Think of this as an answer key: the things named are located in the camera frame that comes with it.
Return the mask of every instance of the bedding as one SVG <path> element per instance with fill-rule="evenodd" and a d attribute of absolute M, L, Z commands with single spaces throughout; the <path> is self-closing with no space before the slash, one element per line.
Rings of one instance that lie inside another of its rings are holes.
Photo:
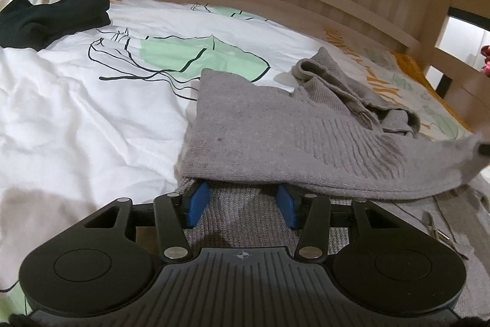
<path fill-rule="evenodd" d="M 103 29 L 0 49 L 0 321 L 29 311 L 16 281 L 33 248 L 117 197 L 177 188 L 203 68 L 292 92 L 292 66 L 324 46 L 347 76 L 416 112 L 427 137 L 469 136 L 389 52 L 372 61 L 331 30 L 317 39 L 218 4 L 111 0 Z"/>

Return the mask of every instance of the dark folded garment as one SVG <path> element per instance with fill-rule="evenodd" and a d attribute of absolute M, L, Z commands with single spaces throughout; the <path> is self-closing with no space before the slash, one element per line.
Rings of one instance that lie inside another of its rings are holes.
<path fill-rule="evenodd" d="M 32 5 L 13 0 L 0 12 L 0 46 L 45 49 L 64 35 L 110 24 L 108 0 L 61 0 Z"/>

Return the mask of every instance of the folded gray garment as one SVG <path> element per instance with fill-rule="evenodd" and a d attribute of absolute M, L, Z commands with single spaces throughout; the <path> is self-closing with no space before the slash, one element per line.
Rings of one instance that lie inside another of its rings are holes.
<path fill-rule="evenodd" d="M 204 69 L 182 175 L 414 200 L 466 184 L 488 164 L 475 135 L 416 138 L 415 113 L 348 78 L 324 48 L 292 73 L 302 86 L 288 93 Z"/>

